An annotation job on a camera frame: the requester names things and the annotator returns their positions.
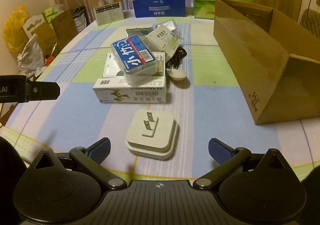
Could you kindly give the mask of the white power plug adapter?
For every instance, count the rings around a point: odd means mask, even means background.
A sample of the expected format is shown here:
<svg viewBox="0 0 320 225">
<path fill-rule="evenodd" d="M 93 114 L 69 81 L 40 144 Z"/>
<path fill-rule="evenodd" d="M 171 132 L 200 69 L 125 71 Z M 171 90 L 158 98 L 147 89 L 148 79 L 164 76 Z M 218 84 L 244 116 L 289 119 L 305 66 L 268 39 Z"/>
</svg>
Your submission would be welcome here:
<svg viewBox="0 0 320 225">
<path fill-rule="evenodd" d="M 134 155 L 166 161 L 174 152 L 177 131 L 172 113 L 139 109 L 127 131 L 125 144 Z"/>
</svg>

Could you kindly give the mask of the white green medicine box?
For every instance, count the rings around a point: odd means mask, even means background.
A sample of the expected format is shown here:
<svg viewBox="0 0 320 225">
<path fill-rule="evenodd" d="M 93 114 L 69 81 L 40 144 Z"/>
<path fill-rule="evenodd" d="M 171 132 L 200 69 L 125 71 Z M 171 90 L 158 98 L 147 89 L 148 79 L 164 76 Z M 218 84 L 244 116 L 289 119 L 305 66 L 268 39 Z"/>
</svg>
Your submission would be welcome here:
<svg viewBox="0 0 320 225">
<path fill-rule="evenodd" d="M 125 77 L 98 79 L 93 91 L 100 103 L 166 103 L 167 82 L 164 76 L 138 79 L 127 83 Z"/>
</svg>

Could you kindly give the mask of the white phone box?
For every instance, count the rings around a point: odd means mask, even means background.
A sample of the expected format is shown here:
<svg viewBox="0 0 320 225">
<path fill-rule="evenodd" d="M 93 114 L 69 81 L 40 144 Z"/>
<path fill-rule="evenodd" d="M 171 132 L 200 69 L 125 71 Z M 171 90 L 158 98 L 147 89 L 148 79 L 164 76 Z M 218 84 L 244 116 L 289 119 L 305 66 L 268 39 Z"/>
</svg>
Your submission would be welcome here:
<svg viewBox="0 0 320 225">
<path fill-rule="evenodd" d="M 152 76 L 163 76 L 164 65 L 165 65 L 165 53 L 153 53 L 153 55 L 155 55 L 158 62 L 157 62 L 157 72 Z M 106 56 L 103 77 L 115 77 L 115 76 L 125 76 L 125 75 L 119 68 L 113 54 L 108 53 Z"/>
</svg>

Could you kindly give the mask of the small white spoon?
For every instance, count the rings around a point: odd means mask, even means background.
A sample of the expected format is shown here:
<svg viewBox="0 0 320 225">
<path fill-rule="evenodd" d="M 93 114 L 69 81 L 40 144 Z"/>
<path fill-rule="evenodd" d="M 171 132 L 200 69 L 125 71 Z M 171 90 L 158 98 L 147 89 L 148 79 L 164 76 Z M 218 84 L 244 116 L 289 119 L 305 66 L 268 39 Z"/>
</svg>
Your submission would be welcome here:
<svg viewBox="0 0 320 225">
<path fill-rule="evenodd" d="M 169 71 L 169 76 L 174 81 L 182 81 L 188 76 L 188 73 L 185 70 L 179 70 L 179 69 L 173 68 Z"/>
</svg>

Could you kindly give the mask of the clear blue-label plastic box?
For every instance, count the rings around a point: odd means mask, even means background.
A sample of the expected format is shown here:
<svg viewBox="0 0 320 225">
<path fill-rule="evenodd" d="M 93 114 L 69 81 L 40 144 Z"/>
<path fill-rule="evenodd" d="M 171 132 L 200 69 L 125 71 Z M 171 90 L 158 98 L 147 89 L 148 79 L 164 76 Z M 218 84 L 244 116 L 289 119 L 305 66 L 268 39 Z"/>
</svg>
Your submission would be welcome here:
<svg viewBox="0 0 320 225">
<path fill-rule="evenodd" d="M 129 84 L 157 73 L 158 60 L 138 35 L 113 42 L 111 50 Z"/>
</svg>

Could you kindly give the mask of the dark green foil pouch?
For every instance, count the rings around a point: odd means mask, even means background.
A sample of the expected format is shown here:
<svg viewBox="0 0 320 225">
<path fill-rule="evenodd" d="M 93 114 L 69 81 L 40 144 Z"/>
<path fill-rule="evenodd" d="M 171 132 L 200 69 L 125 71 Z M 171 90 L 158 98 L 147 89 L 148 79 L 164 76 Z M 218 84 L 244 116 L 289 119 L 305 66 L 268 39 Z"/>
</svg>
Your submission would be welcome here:
<svg viewBox="0 0 320 225">
<path fill-rule="evenodd" d="M 148 35 L 153 31 L 153 27 L 146 27 L 146 28 L 130 28 L 126 29 L 127 37 L 131 36 L 139 36 L 140 38 L 143 38 L 144 36 Z"/>
</svg>

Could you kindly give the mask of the white green pill box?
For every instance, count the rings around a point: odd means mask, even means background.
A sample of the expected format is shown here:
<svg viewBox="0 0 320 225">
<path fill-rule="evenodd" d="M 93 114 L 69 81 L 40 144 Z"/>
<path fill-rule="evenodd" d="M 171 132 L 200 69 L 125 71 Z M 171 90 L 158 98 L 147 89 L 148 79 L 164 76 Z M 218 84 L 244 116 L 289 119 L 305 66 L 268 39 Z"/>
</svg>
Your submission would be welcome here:
<svg viewBox="0 0 320 225">
<path fill-rule="evenodd" d="M 143 42 L 152 52 L 163 52 L 169 59 L 173 57 L 181 44 L 181 39 L 161 25 L 143 37 Z"/>
</svg>

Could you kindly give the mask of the crumpled white plastic bag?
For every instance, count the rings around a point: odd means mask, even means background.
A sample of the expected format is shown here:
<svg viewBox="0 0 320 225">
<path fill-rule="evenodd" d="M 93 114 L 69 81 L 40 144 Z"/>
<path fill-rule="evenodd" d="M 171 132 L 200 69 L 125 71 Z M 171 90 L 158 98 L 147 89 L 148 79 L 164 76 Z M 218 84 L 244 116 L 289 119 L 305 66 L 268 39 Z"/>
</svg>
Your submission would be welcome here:
<svg viewBox="0 0 320 225">
<path fill-rule="evenodd" d="M 47 68 L 42 49 L 37 42 L 38 36 L 33 34 L 17 57 L 18 68 L 27 76 L 39 76 Z"/>
</svg>

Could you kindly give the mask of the yellow plastic bag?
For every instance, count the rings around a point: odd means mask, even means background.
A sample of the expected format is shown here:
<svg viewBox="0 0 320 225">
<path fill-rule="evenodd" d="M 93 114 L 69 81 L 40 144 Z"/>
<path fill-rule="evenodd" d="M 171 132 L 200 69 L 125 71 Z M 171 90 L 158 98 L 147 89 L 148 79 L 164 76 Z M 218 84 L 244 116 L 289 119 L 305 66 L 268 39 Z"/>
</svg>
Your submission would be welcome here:
<svg viewBox="0 0 320 225">
<path fill-rule="evenodd" d="M 27 43 L 27 38 L 22 27 L 28 19 L 29 13 L 27 7 L 19 5 L 11 12 L 4 23 L 3 38 L 11 53 L 20 53 Z"/>
</svg>

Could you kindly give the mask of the brown cardboard boxes stack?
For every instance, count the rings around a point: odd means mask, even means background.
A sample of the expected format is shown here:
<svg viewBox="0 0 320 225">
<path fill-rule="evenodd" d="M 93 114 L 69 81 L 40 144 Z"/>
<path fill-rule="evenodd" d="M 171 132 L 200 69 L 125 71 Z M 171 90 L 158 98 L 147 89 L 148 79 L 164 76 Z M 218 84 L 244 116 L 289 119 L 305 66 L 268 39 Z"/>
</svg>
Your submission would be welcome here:
<svg viewBox="0 0 320 225">
<path fill-rule="evenodd" d="M 53 51 L 53 57 L 78 34 L 71 10 L 66 10 L 57 15 L 49 25 L 44 14 L 33 16 L 22 25 L 21 29 L 29 40 L 33 34 L 37 35 L 37 43 L 42 49 L 44 57 L 49 57 Z"/>
</svg>

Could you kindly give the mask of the white striped bag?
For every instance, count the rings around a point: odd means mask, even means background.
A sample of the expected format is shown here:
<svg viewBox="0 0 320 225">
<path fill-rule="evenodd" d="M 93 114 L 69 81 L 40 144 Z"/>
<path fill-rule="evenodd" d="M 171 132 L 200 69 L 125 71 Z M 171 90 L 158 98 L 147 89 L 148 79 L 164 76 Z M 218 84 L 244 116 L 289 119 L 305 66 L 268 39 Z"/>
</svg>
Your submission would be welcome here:
<svg viewBox="0 0 320 225">
<path fill-rule="evenodd" d="M 87 18 L 86 18 L 86 7 L 80 6 L 71 10 L 73 20 L 75 21 L 75 25 L 78 33 L 82 32 L 87 26 Z"/>
</svg>

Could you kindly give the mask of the large brown cardboard box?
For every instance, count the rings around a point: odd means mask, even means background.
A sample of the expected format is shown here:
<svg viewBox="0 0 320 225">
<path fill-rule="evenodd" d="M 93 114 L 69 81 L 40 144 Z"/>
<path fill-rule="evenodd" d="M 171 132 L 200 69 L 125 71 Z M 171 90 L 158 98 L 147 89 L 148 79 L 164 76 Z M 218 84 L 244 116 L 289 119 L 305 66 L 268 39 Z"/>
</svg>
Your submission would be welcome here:
<svg viewBox="0 0 320 225">
<path fill-rule="evenodd" d="M 214 37 L 257 125 L 319 116 L 319 39 L 277 9 L 216 0 Z"/>
</svg>

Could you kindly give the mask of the white product box with photo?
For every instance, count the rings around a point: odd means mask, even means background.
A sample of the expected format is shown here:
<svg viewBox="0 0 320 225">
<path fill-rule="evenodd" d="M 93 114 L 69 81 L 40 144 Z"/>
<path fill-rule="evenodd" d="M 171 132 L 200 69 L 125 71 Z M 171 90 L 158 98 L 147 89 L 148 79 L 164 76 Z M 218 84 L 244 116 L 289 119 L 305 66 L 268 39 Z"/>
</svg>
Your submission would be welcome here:
<svg viewBox="0 0 320 225">
<path fill-rule="evenodd" d="M 121 0 L 91 0 L 97 26 L 124 19 Z"/>
</svg>

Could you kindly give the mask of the silver foil packet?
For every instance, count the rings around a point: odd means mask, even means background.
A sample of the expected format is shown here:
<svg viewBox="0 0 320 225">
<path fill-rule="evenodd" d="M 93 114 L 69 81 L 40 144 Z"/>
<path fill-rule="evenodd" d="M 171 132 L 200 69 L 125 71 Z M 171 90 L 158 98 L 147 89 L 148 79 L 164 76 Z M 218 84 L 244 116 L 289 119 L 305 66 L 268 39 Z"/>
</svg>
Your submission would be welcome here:
<svg viewBox="0 0 320 225">
<path fill-rule="evenodd" d="M 173 20 L 165 21 L 165 22 L 162 22 L 162 23 L 157 23 L 157 24 L 154 24 L 152 27 L 153 27 L 153 29 L 156 29 L 156 28 L 158 28 L 160 26 L 165 26 L 172 32 L 177 30 L 177 26 L 176 26 L 176 24 L 175 24 L 175 22 Z"/>
</svg>

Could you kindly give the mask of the quilted chair back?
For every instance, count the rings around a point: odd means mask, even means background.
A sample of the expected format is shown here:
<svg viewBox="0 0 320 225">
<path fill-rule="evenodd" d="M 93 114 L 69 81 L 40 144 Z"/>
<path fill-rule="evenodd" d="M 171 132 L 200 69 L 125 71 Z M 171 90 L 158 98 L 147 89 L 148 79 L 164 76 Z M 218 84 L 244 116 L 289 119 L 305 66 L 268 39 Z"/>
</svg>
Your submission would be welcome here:
<svg viewBox="0 0 320 225">
<path fill-rule="evenodd" d="M 319 12 L 312 9 L 305 9 L 300 20 L 300 25 L 317 38 L 320 38 Z"/>
</svg>

